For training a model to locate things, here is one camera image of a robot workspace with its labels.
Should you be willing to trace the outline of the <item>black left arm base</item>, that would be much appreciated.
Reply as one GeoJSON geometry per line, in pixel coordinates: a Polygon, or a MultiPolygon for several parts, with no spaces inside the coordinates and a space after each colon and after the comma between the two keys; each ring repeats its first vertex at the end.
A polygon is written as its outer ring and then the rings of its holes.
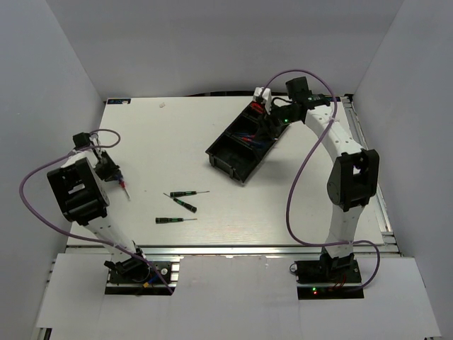
{"type": "Polygon", "coordinates": [[[104,266],[108,268],[106,295],[171,296],[175,289],[171,283],[171,261],[154,262],[156,270],[135,258],[117,263],[105,261],[104,266]]]}

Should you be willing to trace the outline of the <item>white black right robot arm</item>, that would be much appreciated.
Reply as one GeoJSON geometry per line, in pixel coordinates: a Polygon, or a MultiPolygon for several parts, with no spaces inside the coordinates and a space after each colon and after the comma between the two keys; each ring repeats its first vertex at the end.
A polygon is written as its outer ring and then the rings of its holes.
{"type": "Polygon", "coordinates": [[[276,136],[276,128],[295,122],[304,123],[315,134],[317,141],[302,162],[304,166],[319,146],[331,158],[326,190],[333,210],[328,236],[321,245],[329,259],[321,262],[319,272],[325,281],[334,283],[345,274],[341,260],[352,256],[358,220],[377,193],[379,154],[354,141],[341,125],[334,97],[312,93],[305,77],[288,81],[286,88],[289,102],[284,106],[273,104],[267,87],[255,89],[253,103],[263,107],[263,120],[271,137],[276,136]]]}

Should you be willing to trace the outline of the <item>blue red screwdriver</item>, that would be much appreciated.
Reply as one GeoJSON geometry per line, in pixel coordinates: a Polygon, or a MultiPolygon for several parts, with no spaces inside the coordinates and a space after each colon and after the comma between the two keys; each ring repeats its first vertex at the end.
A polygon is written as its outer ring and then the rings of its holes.
{"type": "Polygon", "coordinates": [[[121,175],[116,175],[116,176],[115,176],[115,179],[116,179],[116,181],[118,182],[118,184],[120,185],[122,191],[125,193],[127,199],[130,200],[131,197],[130,197],[129,192],[127,191],[126,183],[125,183],[125,180],[124,180],[123,176],[121,176],[121,175]]]}
{"type": "Polygon", "coordinates": [[[257,141],[252,139],[243,138],[242,139],[249,147],[255,149],[268,149],[274,145],[273,141],[257,141]]]}
{"type": "Polygon", "coordinates": [[[250,145],[263,145],[264,141],[256,139],[255,135],[250,135],[244,132],[235,132],[234,137],[239,138],[240,140],[249,143],[250,145]]]}

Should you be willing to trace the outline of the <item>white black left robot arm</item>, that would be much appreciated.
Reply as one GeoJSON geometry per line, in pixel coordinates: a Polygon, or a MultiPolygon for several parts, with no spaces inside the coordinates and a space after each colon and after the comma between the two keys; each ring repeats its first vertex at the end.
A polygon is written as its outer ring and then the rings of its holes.
{"type": "Polygon", "coordinates": [[[144,258],[142,250],[108,215],[110,201],[104,185],[116,183],[125,189],[125,180],[120,166],[100,143],[101,131],[74,135],[68,160],[47,172],[47,180],[63,216],[89,230],[96,241],[102,241],[114,265],[128,261],[125,274],[141,283],[149,276],[149,264],[132,259],[134,255],[144,258]]]}

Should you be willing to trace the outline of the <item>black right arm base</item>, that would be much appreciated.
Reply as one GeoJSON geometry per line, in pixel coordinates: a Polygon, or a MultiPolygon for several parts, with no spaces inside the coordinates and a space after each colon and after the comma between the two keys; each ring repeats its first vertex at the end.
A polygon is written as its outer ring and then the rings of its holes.
{"type": "Polygon", "coordinates": [[[362,276],[353,253],[331,258],[323,252],[318,260],[295,261],[289,272],[297,281],[298,300],[363,299],[362,276]]]}

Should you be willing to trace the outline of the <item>green black precision screwdriver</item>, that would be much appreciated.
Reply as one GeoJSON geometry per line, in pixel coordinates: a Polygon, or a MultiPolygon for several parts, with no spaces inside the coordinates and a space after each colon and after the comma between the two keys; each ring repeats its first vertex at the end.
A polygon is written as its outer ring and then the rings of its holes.
{"type": "Polygon", "coordinates": [[[186,210],[192,212],[192,213],[196,213],[197,212],[197,208],[189,203],[186,203],[182,200],[180,200],[179,198],[172,198],[173,202],[179,204],[180,206],[184,207],[186,210]]]}
{"type": "Polygon", "coordinates": [[[195,196],[197,194],[201,193],[209,193],[209,191],[173,191],[170,192],[169,194],[164,193],[164,195],[170,197],[170,198],[180,198],[180,197],[186,197],[186,196],[195,196]]]}
{"type": "Polygon", "coordinates": [[[182,217],[156,217],[156,224],[169,224],[178,222],[195,221],[197,218],[182,218],[182,217]]]}

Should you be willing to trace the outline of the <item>red black utility knife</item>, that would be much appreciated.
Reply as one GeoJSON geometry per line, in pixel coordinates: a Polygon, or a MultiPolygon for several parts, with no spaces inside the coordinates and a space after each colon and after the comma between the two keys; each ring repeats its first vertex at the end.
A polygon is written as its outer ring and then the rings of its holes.
{"type": "Polygon", "coordinates": [[[266,110],[265,110],[265,106],[261,103],[256,103],[254,101],[252,101],[248,107],[255,113],[257,114],[265,114],[266,113],[266,110]]]}

